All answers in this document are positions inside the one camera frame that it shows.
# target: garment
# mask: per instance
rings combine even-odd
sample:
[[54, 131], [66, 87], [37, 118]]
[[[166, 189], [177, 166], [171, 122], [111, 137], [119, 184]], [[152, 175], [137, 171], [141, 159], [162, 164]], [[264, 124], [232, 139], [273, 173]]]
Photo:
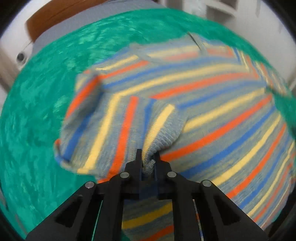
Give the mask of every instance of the garment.
[[[192, 181], [211, 180], [261, 227], [294, 187], [295, 147], [272, 96], [282, 78], [236, 48], [190, 34], [133, 44], [77, 77], [76, 96], [55, 142], [57, 161], [107, 181], [143, 149]], [[131, 240], [172, 237], [171, 203], [153, 187], [127, 203]]]

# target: green surface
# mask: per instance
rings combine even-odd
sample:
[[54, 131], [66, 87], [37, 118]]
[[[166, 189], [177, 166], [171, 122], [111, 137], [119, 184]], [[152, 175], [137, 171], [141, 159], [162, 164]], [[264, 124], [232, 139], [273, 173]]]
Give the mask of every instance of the green surface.
[[0, 181], [14, 226], [17, 214], [29, 232], [77, 188], [93, 180], [63, 170], [53, 157], [52, 145], [73, 96], [75, 76], [132, 42], [162, 42], [188, 31], [221, 40], [269, 65], [230, 30], [172, 9], [137, 10], [100, 20], [49, 44], [28, 62], [0, 120]]

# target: folded fabric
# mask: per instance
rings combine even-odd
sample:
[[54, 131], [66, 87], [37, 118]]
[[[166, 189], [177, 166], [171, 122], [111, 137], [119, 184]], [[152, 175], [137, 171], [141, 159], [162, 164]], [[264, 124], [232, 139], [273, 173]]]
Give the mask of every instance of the folded fabric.
[[[265, 228], [295, 177], [294, 141], [267, 86], [287, 94], [274, 70], [219, 41], [188, 33], [132, 44], [77, 77], [56, 160], [103, 182], [138, 148], [150, 174], [159, 150], [174, 171], [213, 181]], [[132, 240], [172, 237], [171, 203], [156, 202], [152, 190], [125, 207], [123, 229]]]

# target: metal screw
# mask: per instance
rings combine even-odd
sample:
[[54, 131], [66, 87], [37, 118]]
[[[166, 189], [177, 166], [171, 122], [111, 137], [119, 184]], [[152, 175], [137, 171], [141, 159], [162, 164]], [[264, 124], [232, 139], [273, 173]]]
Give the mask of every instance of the metal screw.
[[94, 182], [87, 182], [86, 184], [85, 184], [85, 187], [86, 188], [92, 188], [94, 186]]
[[211, 181], [209, 181], [209, 180], [204, 180], [204, 181], [202, 182], [202, 184], [203, 184], [205, 187], [210, 187], [210, 186], [212, 185]]
[[129, 173], [128, 172], [122, 172], [122, 173], [120, 173], [120, 177], [121, 178], [127, 178], [127, 177], [129, 177]]
[[177, 173], [175, 172], [168, 172], [168, 177], [176, 177]]

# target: white shelf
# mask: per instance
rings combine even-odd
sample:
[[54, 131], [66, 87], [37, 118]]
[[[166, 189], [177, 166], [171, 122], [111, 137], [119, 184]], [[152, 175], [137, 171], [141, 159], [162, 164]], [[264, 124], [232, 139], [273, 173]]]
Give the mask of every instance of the white shelf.
[[236, 16], [236, 13], [237, 13], [236, 9], [232, 8], [231, 6], [229, 6], [223, 2], [220, 2], [217, 0], [204, 0], [204, 3], [209, 8], [216, 9], [220, 12], [226, 13], [226, 14], [234, 16], [234, 17]]

